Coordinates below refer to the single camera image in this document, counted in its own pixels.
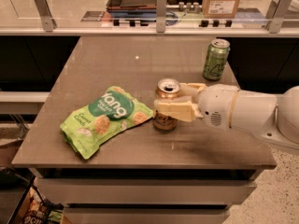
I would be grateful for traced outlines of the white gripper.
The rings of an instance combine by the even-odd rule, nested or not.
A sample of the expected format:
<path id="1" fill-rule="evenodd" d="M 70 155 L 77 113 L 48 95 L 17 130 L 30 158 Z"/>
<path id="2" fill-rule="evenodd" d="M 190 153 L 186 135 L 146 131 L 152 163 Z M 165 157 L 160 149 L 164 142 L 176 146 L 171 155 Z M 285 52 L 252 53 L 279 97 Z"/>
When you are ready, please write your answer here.
<path id="1" fill-rule="evenodd" d="M 173 119 L 192 122 L 203 118 L 208 127 L 228 130 L 238 92 L 239 88 L 231 85 L 208 87 L 205 83 L 181 83 L 181 95 L 190 96 L 191 99 L 157 99 L 154 107 L 160 114 Z"/>

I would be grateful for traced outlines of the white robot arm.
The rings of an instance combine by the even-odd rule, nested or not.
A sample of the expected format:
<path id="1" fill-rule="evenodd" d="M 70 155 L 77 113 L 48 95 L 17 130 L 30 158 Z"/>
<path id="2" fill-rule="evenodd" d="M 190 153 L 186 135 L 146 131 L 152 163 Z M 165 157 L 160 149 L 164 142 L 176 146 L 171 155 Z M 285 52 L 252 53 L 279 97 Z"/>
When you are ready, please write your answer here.
<path id="1" fill-rule="evenodd" d="M 206 126 L 238 129 L 272 147 L 299 153 L 299 89 L 282 94 L 245 91 L 237 86 L 158 82 L 154 109 L 185 122 L 201 119 Z"/>

